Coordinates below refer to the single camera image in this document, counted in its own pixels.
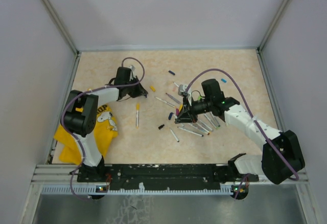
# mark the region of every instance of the marble-patterned surface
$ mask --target marble-patterned surface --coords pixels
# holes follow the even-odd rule
[[[119,135],[113,139],[106,163],[225,163],[227,160],[245,152],[260,154],[260,150],[245,135],[232,126],[221,127],[209,136],[198,137],[177,128],[168,115],[174,109],[161,103],[158,96],[174,103],[165,93],[182,101],[176,93],[173,81],[188,84],[196,75],[209,68],[227,71],[243,91],[252,112],[265,123],[276,127],[275,118],[268,98],[262,72],[255,50],[185,50],[185,51],[121,51],[83,53],[76,73],[73,89],[84,91],[100,87],[115,77],[117,68],[125,57],[139,59],[146,70],[142,81],[149,92],[148,98],[139,97],[123,102],[112,102],[110,106],[118,120]],[[140,77],[142,69],[133,60],[125,61],[125,66],[133,64]],[[172,70],[176,76],[168,73]],[[232,96],[243,104],[233,83],[224,74],[209,72],[198,79],[192,90],[200,90],[201,82],[209,78],[221,78],[227,83],[220,85],[225,96]],[[156,88],[152,92],[149,86]],[[139,129],[135,128],[136,103],[140,103]],[[177,143],[169,131],[171,127],[180,142]],[[58,155],[62,146],[58,146],[53,163],[61,163]]]

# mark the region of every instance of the gray wall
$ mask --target gray wall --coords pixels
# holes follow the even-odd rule
[[[263,53],[284,121],[298,135],[327,220],[326,8],[327,0],[292,0]]]
[[[0,0],[0,222],[18,223],[74,56],[40,0]]]
[[[78,49],[257,47],[282,0],[50,0]]]

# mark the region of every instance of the marker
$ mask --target marker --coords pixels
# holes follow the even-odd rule
[[[213,115],[213,113],[211,111],[210,111],[210,114],[211,114],[213,120],[218,124],[218,128],[219,128],[220,127],[220,124],[219,124],[217,118]]]
[[[218,127],[213,123],[213,121],[210,119],[210,117],[208,117],[207,114],[204,114],[205,118],[207,118],[209,120],[209,122],[212,124],[213,127],[215,127],[216,129],[218,129]]]
[[[171,120],[174,113],[169,113],[168,120]]]
[[[136,104],[136,128],[138,128],[138,110],[139,110],[139,103]]]
[[[166,95],[168,95],[169,98],[171,98],[173,101],[175,101],[177,104],[181,104],[181,102],[179,100],[177,100],[174,96],[166,93]]]
[[[200,134],[200,133],[195,133],[195,132],[193,132],[193,131],[191,131],[191,130],[188,130],[188,129],[186,129],[186,128],[182,128],[182,127],[177,127],[177,128],[179,128],[179,129],[181,129],[181,130],[184,130],[184,131],[186,131],[186,132],[192,133],[192,134],[194,134],[194,135],[197,135],[197,136],[201,136],[201,137],[203,137],[202,134]]]
[[[156,97],[156,96],[155,96],[155,98],[156,98],[157,100],[160,100],[161,102],[167,104],[167,105],[170,105],[170,106],[173,107],[173,108],[176,108],[173,104],[167,102],[166,100],[162,100],[161,98],[158,98],[158,97]]]
[[[196,123],[200,128],[202,128],[204,131],[206,131],[208,134],[210,134],[209,130],[207,130],[205,127],[203,127],[201,124]]]
[[[197,126],[193,125],[192,123],[188,123],[189,126],[191,126],[192,128],[197,129],[198,131],[205,133],[206,135],[209,135],[209,132],[206,132],[204,130],[202,130],[201,128],[198,128]]]
[[[172,130],[171,128],[169,128],[169,129],[170,129],[170,132],[173,134],[175,140],[176,140],[177,142],[179,142],[179,139],[177,138],[177,136],[176,136],[176,134],[173,132],[173,130]]]
[[[198,119],[198,121],[200,123],[202,123],[204,126],[206,126],[210,131],[213,131],[213,129],[211,127],[209,127],[209,125],[207,125],[205,122],[203,122],[201,119]]]

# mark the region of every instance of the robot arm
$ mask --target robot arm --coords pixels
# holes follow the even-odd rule
[[[111,82],[113,81],[113,85],[115,86],[138,82],[134,70],[135,67],[132,65],[128,68],[119,67],[116,77],[112,78],[108,85],[112,85]],[[81,91],[71,91],[66,105],[81,93]],[[129,87],[106,88],[81,96],[68,108],[64,115],[64,124],[83,145],[85,151],[84,167],[89,168],[90,171],[92,171],[92,169],[94,171],[99,171],[101,168],[100,165],[103,161],[93,134],[93,129],[96,125],[98,107],[112,101],[121,100],[126,95],[135,98],[139,96],[146,97],[147,94],[148,92],[140,83]],[[77,111],[76,108],[83,108],[83,111]]]
[[[234,158],[235,167],[240,174],[265,174],[275,184],[280,184],[293,174],[266,142],[265,137],[255,124],[255,120],[295,171],[304,168],[305,162],[295,133],[290,130],[281,132],[255,117],[252,118],[236,99],[225,98],[216,79],[202,82],[202,88],[205,97],[199,101],[194,101],[191,91],[185,92],[186,85],[179,87],[178,93],[183,96],[183,107],[175,123],[195,123],[197,122],[197,115],[211,111],[226,124],[237,127],[253,140],[263,152],[262,156],[240,154]]]

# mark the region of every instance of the yellow cloth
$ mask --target yellow cloth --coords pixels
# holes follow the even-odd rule
[[[98,150],[103,157],[107,154],[112,138],[115,138],[118,135],[116,125],[116,118],[112,116],[112,110],[109,105],[105,104],[100,106],[98,108],[97,122],[94,128],[94,138]],[[60,161],[74,163],[76,165],[81,163],[81,153],[74,138],[67,133],[61,125],[59,125],[57,129],[54,139],[65,145],[59,156]]]

